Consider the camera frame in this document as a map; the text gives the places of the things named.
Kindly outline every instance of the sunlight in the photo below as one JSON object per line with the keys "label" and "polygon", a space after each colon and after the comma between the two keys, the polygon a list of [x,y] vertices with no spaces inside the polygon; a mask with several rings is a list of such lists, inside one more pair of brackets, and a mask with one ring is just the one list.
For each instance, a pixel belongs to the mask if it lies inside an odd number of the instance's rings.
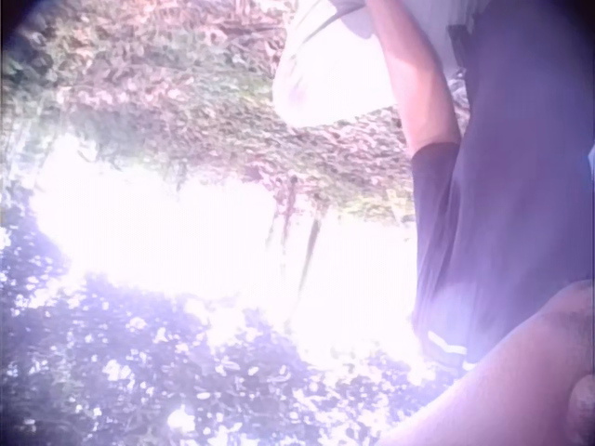
{"label": "sunlight", "polygon": [[[274,212],[266,190],[191,179],[175,193],[155,173],[90,163],[79,155],[87,150],[73,136],[61,138],[33,198],[40,228],[73,262],[71,286],[93,271],[173,295],[238,295],[240,308],[208,315],[210,344],[234,336],[242,308],[259,307],[278,328],[291,317],[307,361],[330,366],[332,349],[364,356],[378,343],[412,366],[412,382],[431,379],[407,320],[416,286],[415,234],[329,212],[292,314],[311,216],[292,222],[282,281],[280,241],[265,251]],[[191,301],[187,310],[207,316]]]}

